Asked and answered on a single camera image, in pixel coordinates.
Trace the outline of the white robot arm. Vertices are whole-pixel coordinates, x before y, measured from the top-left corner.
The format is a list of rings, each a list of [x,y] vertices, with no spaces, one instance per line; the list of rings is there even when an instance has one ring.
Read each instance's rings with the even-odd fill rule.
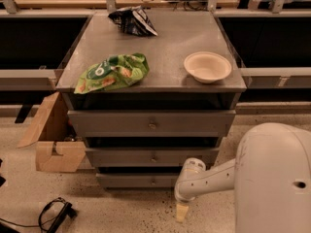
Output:
[[[207,193],[234,191],[235,233],[311,233],[311,132],[264,123],[241,139],[236,157],[207,169],[189,158],[175,184],[176,219]]]

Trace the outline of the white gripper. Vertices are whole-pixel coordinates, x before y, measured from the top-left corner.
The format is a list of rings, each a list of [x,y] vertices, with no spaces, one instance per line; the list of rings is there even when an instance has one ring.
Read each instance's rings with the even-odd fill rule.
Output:
[[[182,203],[192,201],[198,195],[197,180],[199,175],[206,171],[205,163],[197,158],[188,158],[175,183],[175,199],[180,202],[176,204],[176,221],[182,223],[189,210],[189,206]]]

